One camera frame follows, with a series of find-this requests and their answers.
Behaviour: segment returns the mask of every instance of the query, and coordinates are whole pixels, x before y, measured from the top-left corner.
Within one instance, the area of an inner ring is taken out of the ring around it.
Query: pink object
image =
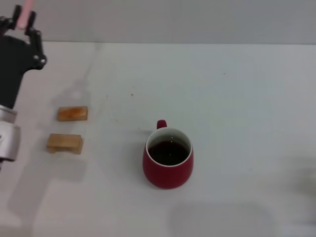
[[[24,30],[27,27],[33,5],[34,0],[25,0],[21,15],[17,22],[17,27],[20,30]]]
[[[172,135],[183,141],[190,148],[188,157],[177,165],[163,165],[154,161],[148,149],[156,139]],[[162,189],[173,189],[183,185],[190,177],[193,170],[193,146],[189,138],[180,130],[167,127],[166,121],[157,122],[157,130],[146,141],[143,154],[143,170],[147,179]]]

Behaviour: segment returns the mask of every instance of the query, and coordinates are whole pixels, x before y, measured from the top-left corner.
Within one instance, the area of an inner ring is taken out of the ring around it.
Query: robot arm
[[[15,7],[13,17],[0,17],[0,165],[15,161],[20,144],[20,127],[14,124],[13,110],[22,78],[28,70],[41,70],[47,63],[43,53],[41,32],[34,29],[36,13],[31,11],[25,28],[29,43],[4,35],[15,30],[22,7]]]

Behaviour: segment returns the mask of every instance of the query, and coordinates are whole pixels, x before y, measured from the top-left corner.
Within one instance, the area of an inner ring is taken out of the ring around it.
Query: mug rim
[[[190,142],[190,153],[189,153],[188,157],[185,158],[185,160],[182,161],[181,163],[175,164],[175,165],[160,164],[160,163],[158,163],[157,161],[155,161],[155,160],[151,157],[151,155],[149,154],[149,151],[148,151],[148,141],[149,141],[150,137],[151,137],[152,135],[154,135],[157,131],[161,131],[162,129],[164,129],[164,130],[166,130],[166,129],[171,129],[171,130],[176,130],[176,131],[182,132],[182,133],[187,137],[187,139],[189,140],[189,142]],[[190,138],[189,138],[183,131],[181,131],[181,130],[179,130],[179,129],[176,129],[176,128],[173,128],[173,127],[161,127],[161,128],[159,128],[159,129],[157,129],[156,131],[152,132],[152,133],[149,135],[149,137],[147,138],[147,140],[146,140],[145,148],[146,148],[147,155],[149,156],[149,158],[150,158],[154,163],[156,163],[156,164],[158,164],[158,165],[160,165],[160,166],[163,166],[163,167],[170,167],[170,168],[184,164],[184,163],[191,157],[191,154],[192,154],[192,151],[193,151],[193,145],[192,145],[192,142],[191,142]]]

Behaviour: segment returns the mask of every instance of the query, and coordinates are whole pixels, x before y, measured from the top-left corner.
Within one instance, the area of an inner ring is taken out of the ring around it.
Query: coffee
[[[180,164],[189,156],[188,150],[175,141],[158,142],[148,152],[154,161],[163,165]]]

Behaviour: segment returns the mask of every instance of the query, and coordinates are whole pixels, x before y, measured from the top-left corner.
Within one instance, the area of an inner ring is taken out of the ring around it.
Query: red mug
[[[164,165],[156,162],[148,150],[157,140],[164,137],[175,138],[182,146],[188,149],[188,157],[176,165]],[[193,146],[190,139],[178,129],[167,127],[165,120],[157,122],[157,130],[147,139],[143,155],[143,170],[147,179],[162,189],[174,189],[183,185],[190,177],[193,169]]]

